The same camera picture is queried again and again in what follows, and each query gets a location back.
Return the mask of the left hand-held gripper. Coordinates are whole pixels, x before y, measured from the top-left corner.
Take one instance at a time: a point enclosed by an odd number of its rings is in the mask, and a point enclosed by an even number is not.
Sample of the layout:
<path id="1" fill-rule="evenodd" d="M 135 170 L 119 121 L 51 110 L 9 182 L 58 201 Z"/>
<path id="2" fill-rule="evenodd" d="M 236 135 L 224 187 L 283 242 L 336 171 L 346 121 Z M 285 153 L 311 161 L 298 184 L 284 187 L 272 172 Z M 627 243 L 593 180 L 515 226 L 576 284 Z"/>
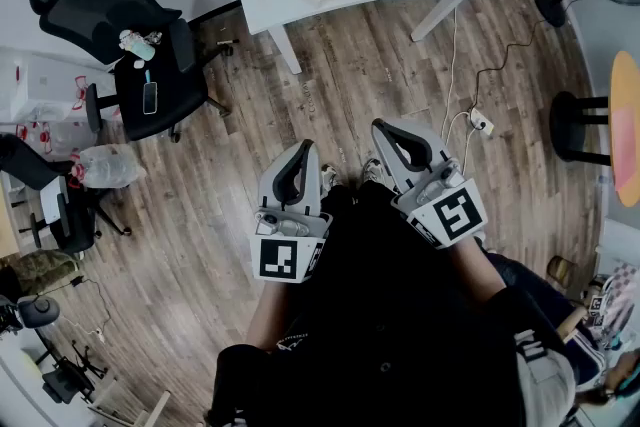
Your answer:
<path id="1" fill-rule="evenodd" d="M 305 139 L 282 152 L 262 174 L 258 203 L 271 209 L 256 212 L 255 233 L 249 236 L 256 279 L 302 283 L 313 275 L 333 221 L 320 214 L 320 167 L 315 143 Z"/>

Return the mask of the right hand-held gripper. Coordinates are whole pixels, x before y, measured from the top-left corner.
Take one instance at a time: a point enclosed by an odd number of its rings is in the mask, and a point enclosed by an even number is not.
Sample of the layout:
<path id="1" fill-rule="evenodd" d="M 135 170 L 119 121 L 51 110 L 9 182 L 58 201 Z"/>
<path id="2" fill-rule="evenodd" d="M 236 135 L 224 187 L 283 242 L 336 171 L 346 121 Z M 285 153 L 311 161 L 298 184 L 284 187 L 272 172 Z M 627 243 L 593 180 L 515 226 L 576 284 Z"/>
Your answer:
<path id="1" fill-rule="evenodd" d="M 384 168 L 404 193 L 391 204 L 432 247 L 450 247 L 488 222 L 475 181 L 463 176 L 456 159 L 447 160 L 445 143 L 429 126 L 376 118 L 371 134 Z M 425 168 L 440 162 L 419 181 Z"/>

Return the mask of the person's left forearm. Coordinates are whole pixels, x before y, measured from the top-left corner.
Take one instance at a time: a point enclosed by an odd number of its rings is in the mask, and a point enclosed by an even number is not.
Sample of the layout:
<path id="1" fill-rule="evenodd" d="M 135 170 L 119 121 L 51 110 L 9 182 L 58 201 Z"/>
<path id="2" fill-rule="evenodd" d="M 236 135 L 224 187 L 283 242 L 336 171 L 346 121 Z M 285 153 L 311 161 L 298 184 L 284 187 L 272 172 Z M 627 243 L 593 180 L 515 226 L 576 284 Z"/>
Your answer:
<path id="1" fill-rule="evenodd" d="M 290 285 L 267 281 L 249 323 L 246 343 L 272 352 L 284 337 L 288 324 Z"/>

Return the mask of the large black office chair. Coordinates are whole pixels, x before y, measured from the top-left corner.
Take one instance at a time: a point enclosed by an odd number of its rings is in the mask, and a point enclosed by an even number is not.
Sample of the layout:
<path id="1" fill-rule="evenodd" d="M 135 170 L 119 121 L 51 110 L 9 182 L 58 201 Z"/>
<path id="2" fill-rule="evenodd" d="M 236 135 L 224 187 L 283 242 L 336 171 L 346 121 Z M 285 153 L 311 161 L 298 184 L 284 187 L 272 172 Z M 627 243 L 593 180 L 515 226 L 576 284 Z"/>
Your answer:
<path id="1" fill-rule="evenodd" d="M 40 28 L 64 39 L 111 66 L 116 93 L 99 96 L 94 84 L 86 93 L 86 114 L 92 132 L 103 128 L 103 113 L 110 107 L 120 111 L 124 131 L 131 141 L 163 131 L 177 142 L 177 125 L 205 104 L 221 116 L 229 108 L 209 94 L 205 66 L 221 54 L 232 54 L 232 45 L 223 43 L 200 55 L 194 34 L 181 11 L 162 7 L 156 0 L 29 0 L 39 17 Z M 119 34 L 129 29 L 147 36 L 162 33 L 150 61 L 138 59 L 119 47 Z M 157 112 L 142 110 L 145 70 L 157 83 Z"/>

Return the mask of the person's left shoe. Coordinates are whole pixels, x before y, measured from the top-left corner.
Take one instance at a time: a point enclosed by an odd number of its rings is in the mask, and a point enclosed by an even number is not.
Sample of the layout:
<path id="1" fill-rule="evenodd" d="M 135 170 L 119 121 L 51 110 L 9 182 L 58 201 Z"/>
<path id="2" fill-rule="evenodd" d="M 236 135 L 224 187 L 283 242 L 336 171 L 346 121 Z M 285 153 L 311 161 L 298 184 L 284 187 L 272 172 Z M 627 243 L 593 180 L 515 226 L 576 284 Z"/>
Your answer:
<path id="1" fill-rule="evenodd" d="M 330 165 L 324 164 L 321 168 L 321 191 L 326 196 L 334 187 L 342 184 L 337 169 Z"/>

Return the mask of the person's shoe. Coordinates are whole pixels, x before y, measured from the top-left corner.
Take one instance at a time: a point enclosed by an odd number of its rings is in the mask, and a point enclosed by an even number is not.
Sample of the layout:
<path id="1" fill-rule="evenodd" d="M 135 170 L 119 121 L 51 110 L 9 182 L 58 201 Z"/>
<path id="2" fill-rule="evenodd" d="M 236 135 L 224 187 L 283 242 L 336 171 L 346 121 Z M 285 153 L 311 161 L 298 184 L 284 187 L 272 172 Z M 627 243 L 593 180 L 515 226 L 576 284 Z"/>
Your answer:
<path id="1" fill-rule="evenodd" d="M 362 170 L 361 183 L 373 182 L 383 185 L 389 190 L 395 190 L 395 184 L 384 164 L 377 158 L 369 159 Z"/>
<path id="2" fill-rule="evenodd" d="M 337 169 L 330 165 L 324 164 L 321 168 L 321 191 L 326 196 L 334 187 L 342 184 Z"/>

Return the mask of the person's right shoe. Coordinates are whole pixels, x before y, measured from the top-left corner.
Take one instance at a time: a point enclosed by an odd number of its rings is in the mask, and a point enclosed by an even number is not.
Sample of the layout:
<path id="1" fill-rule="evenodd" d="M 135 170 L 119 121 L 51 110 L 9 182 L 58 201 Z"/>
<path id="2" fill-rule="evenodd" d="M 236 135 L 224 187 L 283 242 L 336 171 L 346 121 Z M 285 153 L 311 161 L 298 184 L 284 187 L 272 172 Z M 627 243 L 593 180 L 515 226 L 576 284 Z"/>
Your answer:
<path id="1" fill-rule="evenodd" d="M 389 190 L 395 190 L 395 184 L 384 164 L 377 158 L 369 159 L 362 170 L 361 183 L 373 182 L 383 185 Z"/>

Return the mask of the white power strip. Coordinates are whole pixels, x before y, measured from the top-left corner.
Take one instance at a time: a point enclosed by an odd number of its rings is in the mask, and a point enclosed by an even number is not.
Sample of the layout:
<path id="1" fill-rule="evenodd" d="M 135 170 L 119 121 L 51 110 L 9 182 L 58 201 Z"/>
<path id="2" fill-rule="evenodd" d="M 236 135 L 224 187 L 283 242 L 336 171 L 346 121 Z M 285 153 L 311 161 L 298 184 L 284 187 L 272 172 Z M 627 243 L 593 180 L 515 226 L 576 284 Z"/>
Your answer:
<path id="1" fill-rule="evenodd" d="M 470 122 L 476 131 L 484 133 L 487 137 L 490 137 L 494 130 L 494 124 L 476 108 L 470 112 Z"/>

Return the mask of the white desk leg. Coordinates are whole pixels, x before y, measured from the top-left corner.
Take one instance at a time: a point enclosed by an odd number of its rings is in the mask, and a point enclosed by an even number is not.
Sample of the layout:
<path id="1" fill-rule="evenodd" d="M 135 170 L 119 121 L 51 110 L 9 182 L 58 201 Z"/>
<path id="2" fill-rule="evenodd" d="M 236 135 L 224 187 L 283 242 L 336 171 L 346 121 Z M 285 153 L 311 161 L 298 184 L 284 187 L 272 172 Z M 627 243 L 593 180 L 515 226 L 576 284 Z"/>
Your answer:
<path id="1" fill-rule="evenodd" d="M 292 74 L 298 75 L 302 72 L 300 63 L 292 47 L 291 41 L 283 25 L 273 26 L 268 32 L 278 47 L 281 56 L 285 60 Z"/>
<path id="2" fill-rule="evenodd" d="M 420 41 L 433 30 L 446 16 L 454 11 L 463 0 L 439 0 L 436 6 L 411 32 L 414 42 Z"/>

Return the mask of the person's black clothing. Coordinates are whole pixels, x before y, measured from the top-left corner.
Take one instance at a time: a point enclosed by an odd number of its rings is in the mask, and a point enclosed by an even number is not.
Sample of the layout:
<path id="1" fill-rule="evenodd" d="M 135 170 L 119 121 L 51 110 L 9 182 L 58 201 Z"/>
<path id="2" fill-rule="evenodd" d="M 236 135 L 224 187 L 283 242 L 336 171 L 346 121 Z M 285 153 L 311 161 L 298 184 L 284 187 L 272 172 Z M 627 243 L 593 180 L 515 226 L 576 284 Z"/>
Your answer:
<path id="1" fill-rule="evenodd" d="M 334 221 L 287 331 L 220 353 L 209 427 L 526 427 L 521 297 L 477 302 L 391 198 L 367 182 L 323 199 Z"/>

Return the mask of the plush toy bundle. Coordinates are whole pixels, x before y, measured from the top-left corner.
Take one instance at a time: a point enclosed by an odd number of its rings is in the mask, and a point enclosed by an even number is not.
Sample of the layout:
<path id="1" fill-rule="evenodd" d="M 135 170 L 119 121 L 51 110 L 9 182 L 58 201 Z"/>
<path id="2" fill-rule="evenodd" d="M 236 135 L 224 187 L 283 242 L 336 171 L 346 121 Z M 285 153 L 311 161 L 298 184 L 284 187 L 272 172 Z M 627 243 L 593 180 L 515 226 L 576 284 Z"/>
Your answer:
<path id="1" fill-rule="evenodd" d="M 134 54 L 138 59 L 150 61 L 155 56 L 155 47 L 160 44 L 161 39 L 162 33 L 159 31 L 142 36 L 138 32 L 126 29 L 119 34 L 119 47 Z"/>

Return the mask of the grey striped garment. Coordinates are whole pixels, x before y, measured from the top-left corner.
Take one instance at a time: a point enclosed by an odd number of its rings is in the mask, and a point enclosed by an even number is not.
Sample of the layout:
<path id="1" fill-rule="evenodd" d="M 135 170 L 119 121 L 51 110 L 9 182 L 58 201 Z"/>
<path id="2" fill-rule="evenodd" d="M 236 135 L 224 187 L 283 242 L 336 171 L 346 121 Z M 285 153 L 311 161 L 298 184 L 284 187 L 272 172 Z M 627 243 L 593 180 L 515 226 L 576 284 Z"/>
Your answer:
<path id="1" fill-rule="evenodd" d="M 574 404 L 576 382 L 563 346 L 528 329 L 514 335 L 526 427 L 560 427 Z"/>

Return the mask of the camouflage jacket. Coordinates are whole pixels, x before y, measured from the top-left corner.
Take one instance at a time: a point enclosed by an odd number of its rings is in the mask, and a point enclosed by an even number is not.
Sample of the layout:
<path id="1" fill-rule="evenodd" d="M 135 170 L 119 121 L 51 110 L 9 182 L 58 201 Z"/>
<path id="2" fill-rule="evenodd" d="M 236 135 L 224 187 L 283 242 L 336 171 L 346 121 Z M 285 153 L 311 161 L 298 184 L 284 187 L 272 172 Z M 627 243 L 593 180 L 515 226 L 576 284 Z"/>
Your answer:
<path id="1" fill-rule="evenodd" d="M 9 267 L 16 274 L 21 291 L 36 294 L 79 270 L 78 260 L 59 250 L 38 249 Z"/>

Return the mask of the pile of red-print packaging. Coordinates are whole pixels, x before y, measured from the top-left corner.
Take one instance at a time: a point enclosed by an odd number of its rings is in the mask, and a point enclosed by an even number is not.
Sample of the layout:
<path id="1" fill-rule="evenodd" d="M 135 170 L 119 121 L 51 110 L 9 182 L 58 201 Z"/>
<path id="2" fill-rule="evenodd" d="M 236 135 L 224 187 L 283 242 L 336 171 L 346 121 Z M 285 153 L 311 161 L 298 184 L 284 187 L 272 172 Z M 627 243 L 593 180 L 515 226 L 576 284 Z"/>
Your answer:
<path id="1" fill-rule="evenodd" d="M 17 136 L 49 161 L 96 145 L 86 114 L 92 84 L 99 96 L 116 93 L 105 71 L 0 47 L 0 133 Z"/>

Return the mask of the light wooden desk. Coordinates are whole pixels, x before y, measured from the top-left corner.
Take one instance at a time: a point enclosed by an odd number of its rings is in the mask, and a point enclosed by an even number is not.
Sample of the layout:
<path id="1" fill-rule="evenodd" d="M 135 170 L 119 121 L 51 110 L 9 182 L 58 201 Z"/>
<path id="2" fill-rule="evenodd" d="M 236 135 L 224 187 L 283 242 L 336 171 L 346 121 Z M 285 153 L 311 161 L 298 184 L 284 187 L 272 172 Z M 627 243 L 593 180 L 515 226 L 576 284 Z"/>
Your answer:
<path id="1" fill-rule="evenodd" d="M 0 259 L 20 252 L 12 206 L 0 179 Z"/>

